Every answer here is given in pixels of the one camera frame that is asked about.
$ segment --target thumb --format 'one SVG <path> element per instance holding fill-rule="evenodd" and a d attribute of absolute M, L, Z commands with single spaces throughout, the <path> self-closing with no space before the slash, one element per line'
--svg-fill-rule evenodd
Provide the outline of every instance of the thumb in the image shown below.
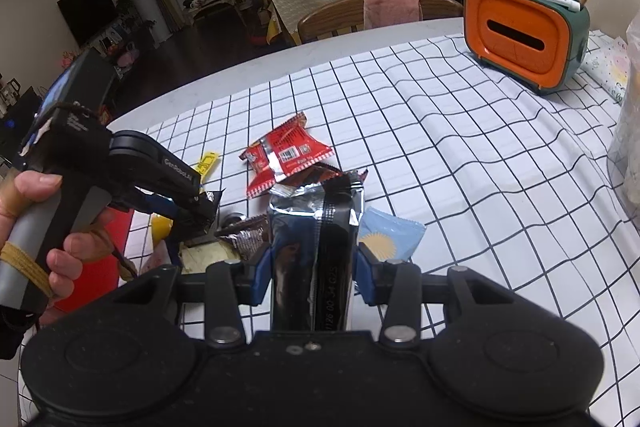
<path fill-rule="evenodd" d="M 51 197 L 62 185 L 62 176 L 12 169 L 0 184 L 0 247 L 11 234 L 15 221 L 32 201 Z"/>
<path fill-rule="evenodd" d="M 52 195 L 62 185 L 62 176 L 59 174 L 41 174 L 36 171 L 21 172 L 15 177 L 15 188 L 19 194 L 27 201 L 44 201 Z M 0 203 L 4 203 L 3 194 L 0 192 Z"/>

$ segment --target television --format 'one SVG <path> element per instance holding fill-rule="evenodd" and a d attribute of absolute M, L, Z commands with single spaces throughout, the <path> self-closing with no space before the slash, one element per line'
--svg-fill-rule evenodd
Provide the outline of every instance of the television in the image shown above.
<path fill-rule="evenodd" d="M 79 46 L 118 16 L 112 0 L 59 0 L 58 7 Z"/>

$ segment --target red snack wrapper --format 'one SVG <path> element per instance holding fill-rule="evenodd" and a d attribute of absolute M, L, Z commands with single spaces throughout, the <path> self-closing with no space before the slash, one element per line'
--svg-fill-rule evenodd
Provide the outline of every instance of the red snack wrapper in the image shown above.
<path fill-rule="evenodd" d="M 255 198 L 292 174 L 328 158 L 334 151 L 309 136 L 306 116 L 299 112 L 281 126 L 252 143 L 241 155 L 255 171 L 246 195 Z"/>

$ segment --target finger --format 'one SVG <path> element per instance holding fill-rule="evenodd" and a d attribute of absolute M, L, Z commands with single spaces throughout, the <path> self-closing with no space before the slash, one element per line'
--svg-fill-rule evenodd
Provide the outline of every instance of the finger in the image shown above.
<path fill-rule="evenodd" d="M 66 299 L 74 292 L 74 282 L 55 272 L 49 274 L 49 285 L 58 299 Z"/>
<path fill-rule="evenodd" d="M 97 261 L 113 251 L 111 240 L 104 230 L 70 233 L 63 246 L 73 257 L 86 263 Z"/>
<path fill-rule="evenodd" d="M 30 201 L 44 201 L 62 185 L 62 176 L 41 174 L 36 171 L 21 172 L 15 177 L 15 188 Z"/>
<path fill-rule="evenodd" d="M 111 221 L 113 221 L 115 219 L 115 214 L 114 211 L 111 210 L 110 208 L 105 208 L 103 211 L 101 211 L 101 213 L 98 215 L 98 219 L 96 219 L 96 222 L 99 225 L 102 225 L 103 227 L 105 227 L 106 225 L 108 225 Z"/>
<path fill-rule="evenodd" d="M 82 261 L 63 250 L 49 250 L 47 266 L 52 272 L 68 277 L 72 281 L 78 279 L 82 273 Z"/>
<path fill-rule="evenodd" d="M 65 312 L 59 310 L 55 306 L 50 306 L 47 310 L 42 314 L 42 317 L 38 319 L 38 322 L 41 326 L 49 326 L 53 324 L 56 320 L 61 319 L 66 315 Z"/>
<path fill-rule="evenodd" d="M 9 238 L 16 217 L 29 203 L 45 200 L 61 183 L 62 177 L 55 174 L 25 171 L 15 175 L 15 169 L 10 171 L 0 185 L 0 245 Z"/>

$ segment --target yellow string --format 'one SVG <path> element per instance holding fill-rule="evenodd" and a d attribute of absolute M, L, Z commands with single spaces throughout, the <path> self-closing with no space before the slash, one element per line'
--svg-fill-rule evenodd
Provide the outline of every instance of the yellow string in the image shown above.
<path fill-rule="evenodd" d="M 7 241 L 0 251 L 0 261 L 13 266 L 40 288 L 44 295 L 49 299 L 52 298 L 53 292 L 49 285 L 49 276 L 24 250 Z"/>

